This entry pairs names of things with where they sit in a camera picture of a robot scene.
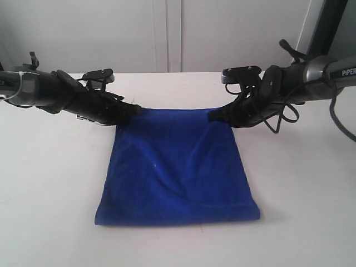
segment white table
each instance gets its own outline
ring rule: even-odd
[[[337,102],[353,132],[355,89]],[[151,108],[234,99],[219,73],[119,74],[108,90]],[[115,128],[0,103],[0,266],[356,266],[356,144],[328,106],[298,107],[278,135],[234,130],[261,220],[113,228],[94,215]]]

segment blue towel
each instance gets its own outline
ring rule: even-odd
[[[143,109],[117,126],[95,224],[259,219],[233,132],[209,111]]]

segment blue cloth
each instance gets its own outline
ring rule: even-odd
[[[143,109],[117,126],[95,224],[259,219],[233,132],[209,111]]]

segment table surface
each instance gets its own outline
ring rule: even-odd
[[[219,73],[115,78],[108,90],[143,107],[234,99]],[[348,88],[336,107],[353,132],[355,100]],[[356,144],[329,102],[298,107],[278,135],[234,129],[261,220],[164,228],[94,225],[114,127],[0,103],[0,266],[356,266]]]

